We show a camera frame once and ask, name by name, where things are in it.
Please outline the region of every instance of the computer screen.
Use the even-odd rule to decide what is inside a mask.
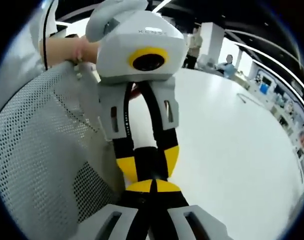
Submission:
[[[277,85],[276,88],[274,89],[274,92],[276,94],[284,95],[285,91],[279,85]]]
[[[265,84],[267,84],[268,86],[270,86],[272,84],[272,81],[269,80],[267,77],[263,77],[262,82],[264,82]]]

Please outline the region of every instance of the office desk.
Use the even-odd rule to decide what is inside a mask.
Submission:
[[[217,75],[217,76],[220,76],[220,77],[224,77],[224,74],[222,74],[221,72],[217,71],[213,67],[207,67],[207,66],[205,66],[205,67],[198,67],[198,66],[196,66],[195,70],[202,71],[202,72],[205,72],[205,73],[208,73],[208,74]]]
[[[277,119],[277,121],[280,121],[281,119],[284,119],[287,122],[287,126],[284,127],[284,130],[287,132],[288,136],[291,138],[293,143],[297,142],[298,135],[293,135],[295,132],[295,124],[292,120],[292,117],[285,112],[283,108],[281,108],[279,105],[275,104],[273,101],[274,93],[268,92],[267,94],[263,94],[260,91],[260,87],[253,81],[247,81],[244,77],[241,77],[241,75],[236,74],[233,78],[233,81],[238,83],[240,86],[245,88],[250,94],[255,96],[264,106],[266,109],[268,109],[273,116]]]
[[[292,143],[263,107],[235,82],[201,71],[176,76],[179,159],[171,182],[189,204],[223,222],[234,240],[274,240],[304,186]],[[142,96],[130,102],[135,147],[155,146]]]

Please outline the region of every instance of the person in blue shirt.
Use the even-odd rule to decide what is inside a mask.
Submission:
[[[236,72],[233,65],[233,56],[228,54],[226,57],[226,62],[220,63],[215,66],[218,72],[222,73],[225,78],[230,79]]]

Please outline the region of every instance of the camera lens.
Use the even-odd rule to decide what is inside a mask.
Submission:
[[[165,59],[158,54],[146,54],[138,57],[133,62],[133,67],[139,71],[152,71],[161,67]]]

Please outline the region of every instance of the black ceiling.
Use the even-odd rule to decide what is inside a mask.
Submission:
[[[65,1],[59,0],[59,6],[56,12],[58,21],[73,23],[83,18],[88,18],[95,8],[96,4],[102,0],[83,0],[83,1]],[[161,0],[149,0],[149,9],[153,9]],[[292,41],[284,24],[281,26],[276,20],[277,14],[266,7],[266,5],[254,3],[254,1],[245,0],[172,0],[160,10],[163,16],[172,17],[180,29],[192,31],[195,23],[214,22],[226,30],[245,32],[271,41],[279,47],[285,49],[292,56],[280,48],[267,43],[264,40],[257,39],[253,36],[241,34],[239,32],[226,34],[226,37],[255,49],[258,49],[289,68],[304,83],[304,67],[299,64],[299,56],[295,50]],[[293,77],[278,64],[270,59],[256,53],[245,50],[254,59],[262,62],[288,82]]]

